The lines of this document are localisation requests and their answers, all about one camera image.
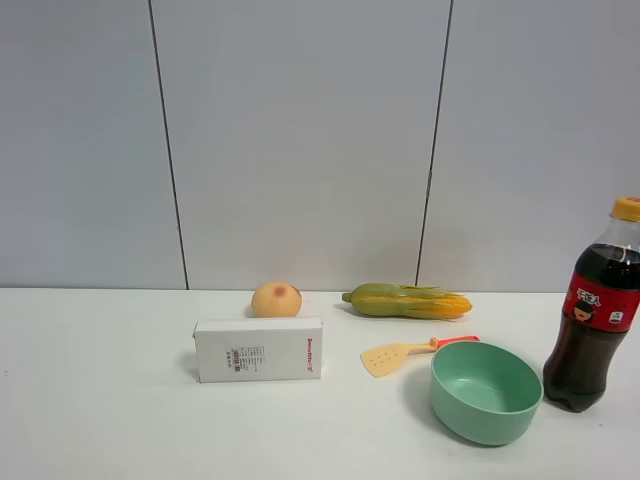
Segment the cola bottle with yellow cap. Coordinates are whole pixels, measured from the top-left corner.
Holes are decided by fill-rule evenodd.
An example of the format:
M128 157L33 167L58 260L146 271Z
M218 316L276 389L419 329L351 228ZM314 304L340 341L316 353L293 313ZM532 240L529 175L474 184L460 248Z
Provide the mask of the cola bottle with yellow cap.
M606 391L610 363L639 307L639 198L618 198L610 217L575 263L559 335L543 368L546 398L576 413Z

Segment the orange peach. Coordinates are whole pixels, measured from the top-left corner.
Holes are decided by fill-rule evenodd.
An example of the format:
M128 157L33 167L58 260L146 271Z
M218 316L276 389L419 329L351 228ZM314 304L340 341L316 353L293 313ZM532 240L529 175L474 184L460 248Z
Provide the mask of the orange peach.
M270 282L258 287L252 296L251 310L259 318L296 317L302 307L300 291L291 284Z

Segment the corn cob with green husk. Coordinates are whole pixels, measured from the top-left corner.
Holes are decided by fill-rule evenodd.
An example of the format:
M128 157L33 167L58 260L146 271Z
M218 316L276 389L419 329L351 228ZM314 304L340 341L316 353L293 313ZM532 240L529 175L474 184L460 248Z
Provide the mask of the corn cob with green husk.
M456 320L473 308L465 296L432 286L366 283L341 298L359 314L370 317Z

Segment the white cardboard box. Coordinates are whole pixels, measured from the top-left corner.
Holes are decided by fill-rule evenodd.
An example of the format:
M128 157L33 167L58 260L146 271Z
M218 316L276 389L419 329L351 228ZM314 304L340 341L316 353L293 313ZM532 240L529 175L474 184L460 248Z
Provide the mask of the white cardboard box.
M207 320L193 331L201 383L319 379L318 317Z

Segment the green plastic bowl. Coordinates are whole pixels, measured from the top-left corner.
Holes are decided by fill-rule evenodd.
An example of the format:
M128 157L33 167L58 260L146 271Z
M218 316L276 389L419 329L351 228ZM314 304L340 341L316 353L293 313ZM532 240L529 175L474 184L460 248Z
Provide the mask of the green plastic bowl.
M431 361L430 403L460 437L503 446L526 433L543 399L542 382L520 357L483 342L457 342Z

